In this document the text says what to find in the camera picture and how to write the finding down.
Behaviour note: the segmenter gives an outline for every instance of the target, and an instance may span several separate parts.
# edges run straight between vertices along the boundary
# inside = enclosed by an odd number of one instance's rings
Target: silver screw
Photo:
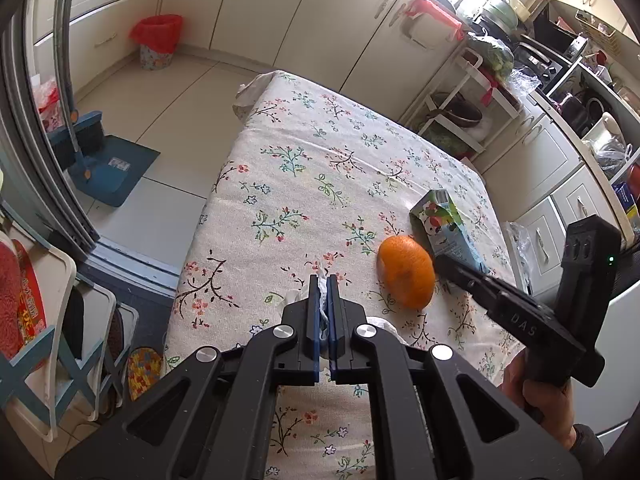
[[[216,357],[218,357],[218,352],[213,346],[205,346],[196,352],[196,359],[201,363],[210,363]]]
[[[278,325],[274,327],[273,335],[279,339],[286,339],[293,335],[293,328],[289,325]]]
[[[360,325],[356,329],[356,334],[358,334],[360,337],[373,337],[376,335],[376,332],[376,327],[366,324]]]
[[[431,349],[431,355],[439,361],[448,361],[453,357],[453,350],[447,345],[436,345]]]

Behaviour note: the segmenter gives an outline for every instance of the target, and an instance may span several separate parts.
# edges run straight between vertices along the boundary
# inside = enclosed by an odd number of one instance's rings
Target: blue dustpan
[[[113,207],[121,206],[160,152],[115,136],[104,137],[98,152],[69,168],[69,176],[83,193]],[[91,173],[85,178],[85,171]]]

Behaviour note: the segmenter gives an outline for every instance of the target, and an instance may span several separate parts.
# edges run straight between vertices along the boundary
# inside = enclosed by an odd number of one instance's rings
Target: red trash bag
[[[140,44],[140,64],[148,70],[165,68],[171,63],[180,40],[182,16],[162,14],[140,20],[129,37]]]

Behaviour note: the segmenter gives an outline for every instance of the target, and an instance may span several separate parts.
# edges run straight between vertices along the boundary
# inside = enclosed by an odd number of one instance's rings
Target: broom handle
[[[60,88],[60,108],[65,125],[69,130],[71,144],[76,158],[81,155],[80,145],[74,129],[71,114],[77,115],[74,104],[74,93],[71,85],[69,69],[69,19],[71,17],[71,0],[55,0],[53,9],[53,58],[56,69],[56,80]]]

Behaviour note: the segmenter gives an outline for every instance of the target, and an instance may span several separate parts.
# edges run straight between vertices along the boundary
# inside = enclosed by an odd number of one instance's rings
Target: pink towel
[[[18,258],[0,242],[0,351],[13,358],[22,346],[18,330],[18,301],[20,298],[20,266]]]

